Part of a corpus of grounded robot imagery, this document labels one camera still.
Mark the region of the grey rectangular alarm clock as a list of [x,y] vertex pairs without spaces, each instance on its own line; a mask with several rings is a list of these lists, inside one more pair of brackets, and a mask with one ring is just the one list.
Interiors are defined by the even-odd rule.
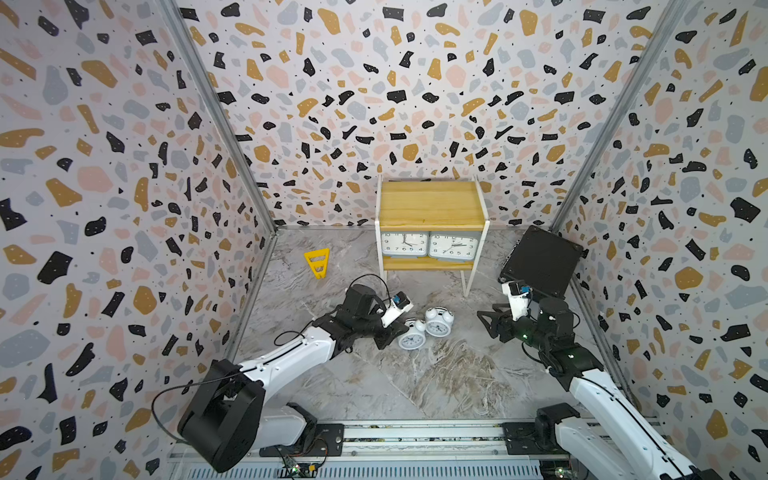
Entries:
[[431,232],[428,256],[441,261],[466,262],[476,257],[481,233],[470,232]]
[[424,257],[428,253],[428,232],[382,232],[381,250],[388,257]]

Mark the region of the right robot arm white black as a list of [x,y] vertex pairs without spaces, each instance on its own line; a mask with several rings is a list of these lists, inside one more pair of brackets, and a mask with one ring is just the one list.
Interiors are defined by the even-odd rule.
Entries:
[[576,341],[575,313],[559,298],[544,298],[535,310],[494,304],[477,318],[489,336],[533,348],[536,360],[599,423],[611,439],[593,433],[572,407],[541,408],[535,441],[558,447],[598,479],[718,479],[674,448],[627,399],[600,360]]

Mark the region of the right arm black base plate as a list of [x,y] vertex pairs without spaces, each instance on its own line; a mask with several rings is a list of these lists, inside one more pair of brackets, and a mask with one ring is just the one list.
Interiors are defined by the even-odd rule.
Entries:
[[508,455],[565,455],[556,440],[555,427],[548,421],[505,422],[501,424]]

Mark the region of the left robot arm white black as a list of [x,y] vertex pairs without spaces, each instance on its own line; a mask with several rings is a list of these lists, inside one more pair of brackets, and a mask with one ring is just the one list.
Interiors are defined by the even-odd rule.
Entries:
[[404,292],[384,300],[366,285],[351,285],[341,304],[271,352],[239,364],[213,361],[178,433],[218,473],[235,467],[252,449],[281,457],[328,453],[314,415],[294,402],[270,408],[268,401],[311,369],[350,352],[359,339],[387,347],[407,332],[401,317],[412,307]]

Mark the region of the wooden two-tier shelf white frame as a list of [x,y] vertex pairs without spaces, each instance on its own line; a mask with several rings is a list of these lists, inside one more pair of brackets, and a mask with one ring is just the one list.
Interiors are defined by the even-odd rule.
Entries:
[[[378,179],[374,219],[379,273],[400,271],[457,271],[462,292],[470,293],[490,228],[490,217],[480,182],[472,180]],[[481,239],[473,261],[441,261],[424,257],[382,254],[382,232],[470,232]]]

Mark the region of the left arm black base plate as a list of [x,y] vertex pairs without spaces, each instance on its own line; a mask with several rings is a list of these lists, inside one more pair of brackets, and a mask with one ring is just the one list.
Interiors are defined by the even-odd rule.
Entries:
[[343,423],[320,423],[307,427],[299,439],[291,445],[261,448],[259,456],[262,458],[339,457],[342,454],[344,433]]

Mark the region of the white twin-bell alarm clock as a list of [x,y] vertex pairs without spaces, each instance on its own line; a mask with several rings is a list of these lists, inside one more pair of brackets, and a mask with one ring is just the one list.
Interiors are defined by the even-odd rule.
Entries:
[[425,330],[436,338],[448,336],[453,327],[454,314],[444,307],[432,307],[425,312]]
[[398,346],[406,351],[417,350],[426,343],[426,324],[418,319],[405,321],[407,330],[398,337]]

